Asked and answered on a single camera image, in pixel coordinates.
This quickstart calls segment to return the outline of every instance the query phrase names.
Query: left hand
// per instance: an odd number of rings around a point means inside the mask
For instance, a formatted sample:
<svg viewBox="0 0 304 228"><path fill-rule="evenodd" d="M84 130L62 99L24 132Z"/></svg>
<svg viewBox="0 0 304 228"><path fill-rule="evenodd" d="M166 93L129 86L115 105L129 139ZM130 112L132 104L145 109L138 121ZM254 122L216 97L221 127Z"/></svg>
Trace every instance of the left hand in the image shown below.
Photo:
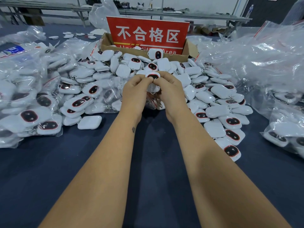
<svg viewBox="0 0 304 228"><path fill-rule="evenodd" d="M124 86L120 112L134 118L136 125L140 122L141 114L146 104L147 88L152 82L152 77L138 74L132 77Z"/></svg>

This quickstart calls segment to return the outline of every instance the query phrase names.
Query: white chinese character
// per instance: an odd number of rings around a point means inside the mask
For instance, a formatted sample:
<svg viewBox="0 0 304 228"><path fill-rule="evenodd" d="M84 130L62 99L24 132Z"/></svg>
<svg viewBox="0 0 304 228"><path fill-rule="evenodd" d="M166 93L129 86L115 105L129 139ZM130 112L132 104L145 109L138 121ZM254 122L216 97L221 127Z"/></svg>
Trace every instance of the white chinese character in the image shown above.
<svg viewBox="0 0 304 228"><path fill-rule="evenodd" d="M151 38L151 42L153 42L153 38L155 38L155 42L161 42L162 40L162 30L159 30L158 28L156 28L156 30L154 31L153 28L151 28L151 30L149 31L150 34L150 38Z"/></svg>
<svg viewBox="0 0 304 228"><path fill-rule="evenodd" d="M129 37L131 37L131 35L130 35L127 31L125 31L125 29L130 29L129 27L125 27L125 26L116 26L116 28L121 29L120 33L117 34L117 36L120 37L120 35L122 34L123 37L124 37L124 39L126 39L126 34L127 34Z"/></svg>
<svg viewBox="0 0 304 228"><path fill-rule="evenodd" d="M178 35L179 32L180 32L180 30L168 29L167 42L178 43L176 36Z"/></svg>
<svg viewBox="0 0 304 228"><path fill-rule="evenodd" d="M136 40L137 41L145 41L145 35L147 34L145 31L141 29L141 27L137 27L137 29L133 32L133 34L136 34Z"/></svg>

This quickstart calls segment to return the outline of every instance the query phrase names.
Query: hand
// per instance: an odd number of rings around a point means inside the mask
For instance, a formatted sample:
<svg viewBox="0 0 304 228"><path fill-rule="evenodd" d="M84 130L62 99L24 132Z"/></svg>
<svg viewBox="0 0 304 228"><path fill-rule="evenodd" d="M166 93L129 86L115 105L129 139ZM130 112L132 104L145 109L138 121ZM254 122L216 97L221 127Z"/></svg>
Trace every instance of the hand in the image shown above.
<svg viewBox="0 0 304 228"><path fill-rule="evenodd" d="M136 125L140 122L146 104L147 88L153 82L152 77L138 74L124 86L120 112L134 117Z"/></svg>
<svg viewBox="0 0 304 228"><path fill-rule="evenodd" d="M174 124L178 116L186 109L189 111L185 101L185 94L181 82L172 74L158 71L161 77L154 79L153 83L161 88L158 98L163 101L166 107L166 116Z"/></svg>

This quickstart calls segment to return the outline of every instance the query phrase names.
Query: forearm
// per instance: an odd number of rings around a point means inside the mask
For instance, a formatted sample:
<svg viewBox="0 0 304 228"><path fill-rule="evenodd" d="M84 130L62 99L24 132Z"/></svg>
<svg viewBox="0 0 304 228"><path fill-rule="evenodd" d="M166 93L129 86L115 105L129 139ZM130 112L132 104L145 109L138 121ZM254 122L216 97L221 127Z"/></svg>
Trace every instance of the forearm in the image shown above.
<svg viewBox="0 0 304 228"><path fill-rule="evenodd" d="M174 123L202 227L290 227L194 115Z"/></svg>
<svg viewBox="0 0 304 228"><path fill-rule="evenodd" d="M132 116L118 114L40 228L122 226L135 127Z"/></svg>

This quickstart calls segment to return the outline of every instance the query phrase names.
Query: blue label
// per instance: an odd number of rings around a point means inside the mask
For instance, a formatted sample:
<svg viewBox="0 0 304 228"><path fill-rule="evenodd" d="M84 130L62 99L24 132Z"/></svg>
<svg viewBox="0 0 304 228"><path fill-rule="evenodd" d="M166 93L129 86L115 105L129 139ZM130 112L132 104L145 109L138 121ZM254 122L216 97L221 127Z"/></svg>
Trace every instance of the blue label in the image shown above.
<svg viewBox="0 0 304 228"><path fill-rule="evenodd" d="M9 48L9 49L6 49L6 50L3 50L3 52L6 54L6 55L11 55L13 53L20 53L20 52L23 52L24 49L19 46L19 45L16 45L12 48Z"/></svg>

